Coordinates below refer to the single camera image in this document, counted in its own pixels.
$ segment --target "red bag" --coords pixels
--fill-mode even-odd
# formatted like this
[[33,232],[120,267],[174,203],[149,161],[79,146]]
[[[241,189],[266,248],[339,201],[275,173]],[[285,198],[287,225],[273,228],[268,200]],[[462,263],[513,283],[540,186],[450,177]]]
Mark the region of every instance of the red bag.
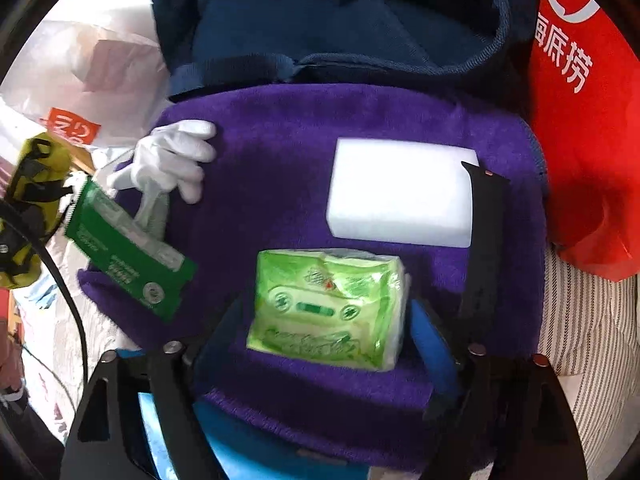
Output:
[[548,165],[549,239],[610,280],[640,271],[640,63],[594,0],[540,0],[532,129]]

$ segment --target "purple towel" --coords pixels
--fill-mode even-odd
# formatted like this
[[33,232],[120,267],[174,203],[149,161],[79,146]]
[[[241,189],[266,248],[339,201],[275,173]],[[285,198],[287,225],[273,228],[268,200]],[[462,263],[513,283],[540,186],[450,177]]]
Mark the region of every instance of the purple towel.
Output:
[[[473,148],[511,180],[504,256],[491,351],[535,351],[542,318],[545,216],[540,157],[518,117],[466,96],[435,98],[363,85],[271,85],[181,102],[161,124],[205,119],[218,125],[219,157],[205,166],[203,200],[172,195],[166,240],[198,264],[171,325],[163,324],[107,276],[80,270],[82,290],[136,343],[157,347],[199,332],[223,298],[247,290],[258,251],[346,247],[396,254],[412,291],[453,312],[463,289],[467,250],[333,238],[325,221],[338,137],[400,139]],[[135,213],[140,194],[118,201]],[[217,365],[207,399],[300,446],[355,462],[401,469],[424,466],[430,432],[422,412],[431,394],[407,340],[395,370],[362,372],[309,364],[244,348],[247,315]]]

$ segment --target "tissue pack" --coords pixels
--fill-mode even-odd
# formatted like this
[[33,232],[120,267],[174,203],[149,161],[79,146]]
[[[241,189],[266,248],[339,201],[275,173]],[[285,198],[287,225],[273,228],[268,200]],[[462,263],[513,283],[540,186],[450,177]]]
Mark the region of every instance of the tissue pack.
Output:
[[263,251],[247,347],[316,363],[391,370],[401,347],[399,258],[359,251]]

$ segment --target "white sponge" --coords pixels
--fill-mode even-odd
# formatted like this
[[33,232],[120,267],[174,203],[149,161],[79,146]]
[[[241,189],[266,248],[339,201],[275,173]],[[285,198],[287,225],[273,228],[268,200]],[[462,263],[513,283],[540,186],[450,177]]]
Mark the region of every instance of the white sponge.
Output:
[[337,238],[445,247],[471,244],[474,150],[338,139],[326,219]]

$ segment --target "orange logo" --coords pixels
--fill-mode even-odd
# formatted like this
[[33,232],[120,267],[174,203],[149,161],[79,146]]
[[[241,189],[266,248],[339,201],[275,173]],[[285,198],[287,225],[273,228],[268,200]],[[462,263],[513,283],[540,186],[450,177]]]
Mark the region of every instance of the orange logo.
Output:
[[100,124],[87,121],[68,110],[52,108],[46,120],[47,130],[73,144],[91,144],[100,130]]

